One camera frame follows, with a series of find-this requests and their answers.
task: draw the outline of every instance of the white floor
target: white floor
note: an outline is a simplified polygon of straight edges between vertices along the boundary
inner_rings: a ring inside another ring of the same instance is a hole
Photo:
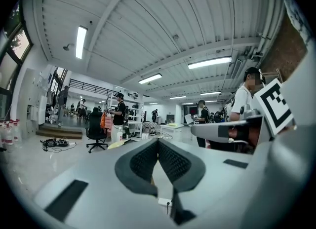
[[[70,143],[76,142],[77,145],[73,149],[60,153],[43,151],[40,140],[46,140],[48,137],[37,135],[23,141],[20,145],[6,147],[7,151],[0,153],[0,165],[5,175],[10,178],[12,188],[16,188],[32,198],[41,189],[41,186],[81,159],[90,156],[86,144],[93,143],[93,141],[89,141],[85,136],[85,129],[82,131],[83,139],[70,140]],[[177,132],[173,140],[198,146],[196,137],[191,135],[189,127],[181,128],[181,132]],[[95,148],[92,152],[106,153],[99,148]],[[172,185],[159,163],[154,168],[153,179],[158,188],[158,196],[171,199]]]

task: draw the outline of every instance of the black office chair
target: black office chair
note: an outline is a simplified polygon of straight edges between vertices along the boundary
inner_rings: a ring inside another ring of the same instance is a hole
[[[101,116],[102,113],[99,112],[98,108],[93,108],[93,112],[89,116],[89,127],[85,128],[87,137],[91,140],[96,140],[96,143],[86,145],[87,148],[92,146],[92,148],[88,151],[89,153],[91,153],[91,150],[93,150],[95,147],[100,147],[103,150],[105,150],[103,146],[108,147],[108,144],[104,143],[108,133],[107,129],[104,133],[104,130],[100,128]]]

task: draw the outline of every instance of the ceiling light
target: ceiling light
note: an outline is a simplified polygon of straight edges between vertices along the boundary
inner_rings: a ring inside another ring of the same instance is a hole
[[[186,96],[183,96],[183,97],[170,97],[170,99],[178,99],[178,98],[186,98]]]
[[[153,80],[156,80],[156,79],[159,79],[159,78],[162,78],[162,75],[161,75],[161,74],[157,74],[157,75],[148,77],[148,78],[146,78],[146,79],[140,80],[139,83],[140,83],[140,84],[144,84],[144,83],[146,83],[146,82],[153,81]]]
[[[82,59],[82,51],[85,35],[87,34],[87,28],[79,26],[77,34],[77,43],[76,43],[76,57]]]
[[[205,96],[205,95],[215,95],[215,94],[221,94],[221,92],[218,91],[218,92],[202,93],[201,96]]]
[[[192,63],[192,64],[188,65],[188,68],[189,69],[196,69],[196,68],[200,68],[200,67],[216,65],[216,64],[222,64],[222,63],[228,63],[228,62],[232,62],[232,58],[231,57],[217,58],[217,59],[212,59],[212,60]]]

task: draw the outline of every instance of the paper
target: paper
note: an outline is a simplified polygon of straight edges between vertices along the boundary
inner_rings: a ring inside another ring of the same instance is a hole
[[[186,119],[187,124],[191,124],[194,122],[191,117],[191,114],[185,115],[184,118]]]

